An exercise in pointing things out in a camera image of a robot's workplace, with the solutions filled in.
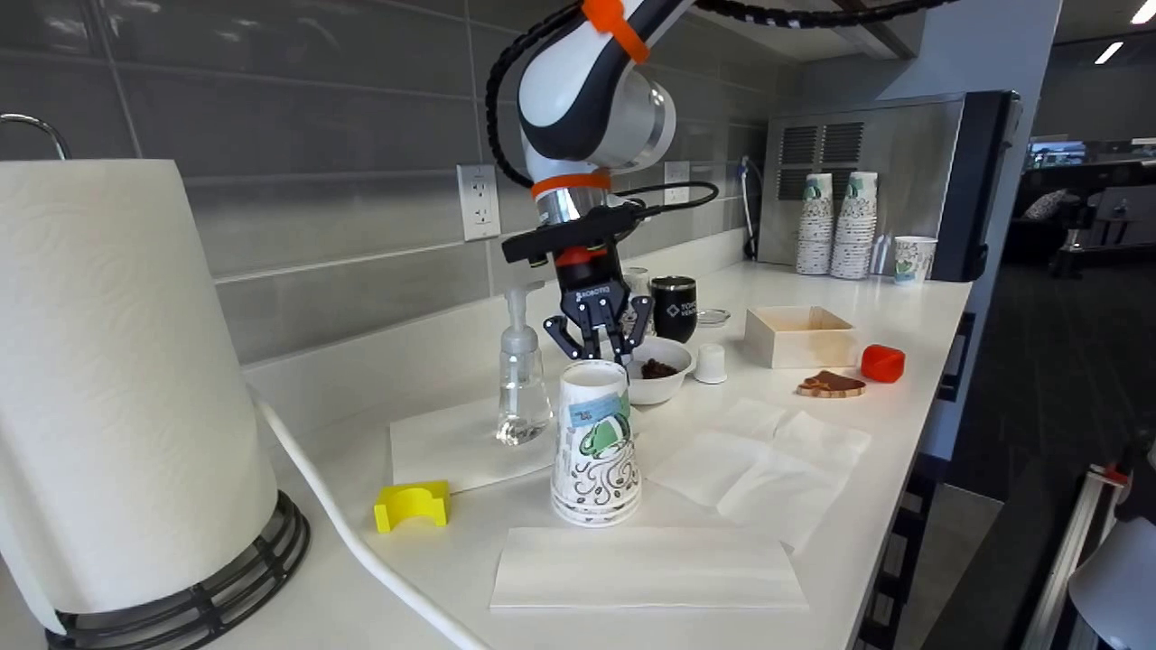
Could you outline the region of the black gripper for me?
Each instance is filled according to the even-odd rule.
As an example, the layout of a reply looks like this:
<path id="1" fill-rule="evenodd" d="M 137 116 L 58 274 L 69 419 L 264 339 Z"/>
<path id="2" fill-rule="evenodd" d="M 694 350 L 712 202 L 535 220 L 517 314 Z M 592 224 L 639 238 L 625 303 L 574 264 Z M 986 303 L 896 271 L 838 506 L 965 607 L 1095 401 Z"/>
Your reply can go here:
<path id="1" fill-rule="evenodd" d="M 632 296 L 625 307 L 625 278 L 621 278 L 621 264 L 618 264 L 618 249 L 614 246 L 574 246 L 564 249 L 556 260 L 556 278 L 560 278 L 560 311 L 578 325 L 578 329 L 596 329 L 607 325 L 618 329 L 618 336 L 611 339 L 614 347 L 614 361 L 629 358 L 650 325 L 654 314 L 654 296 Z M 564 314 L 549 314 L 542 321 L 542 329 L 549 332 L 549 339 L 560 347 L 564 358 L 582 361 L 585 350 L 582 343 L 567 332 L 567 318 Z"/>

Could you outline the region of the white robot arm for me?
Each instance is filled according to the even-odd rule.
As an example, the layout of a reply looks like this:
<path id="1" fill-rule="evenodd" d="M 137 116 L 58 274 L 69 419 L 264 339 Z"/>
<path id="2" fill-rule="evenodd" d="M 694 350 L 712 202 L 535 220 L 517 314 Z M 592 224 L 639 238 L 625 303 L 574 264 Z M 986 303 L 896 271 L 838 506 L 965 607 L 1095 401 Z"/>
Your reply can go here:
<path id="1" fill-rule="evenodd" d="M 629 289 L 618 242 L 654 206 L 611 206 L 607 195 L 618 173 L 654 166 L 676 137 L 676 101 L 643 65 L 690 7 L 773 29 L 856 29 L 939 4 L 571 0 L 520 33 L 491 65 L 484 112 L 495 166 L 538 206 L 538 228 L 506 238 L 502 256 L 556 271 L 560 311 L 542 321 L 549 339 L 571 361 L 625 361 L 647 336 L 654 300 Z"/>

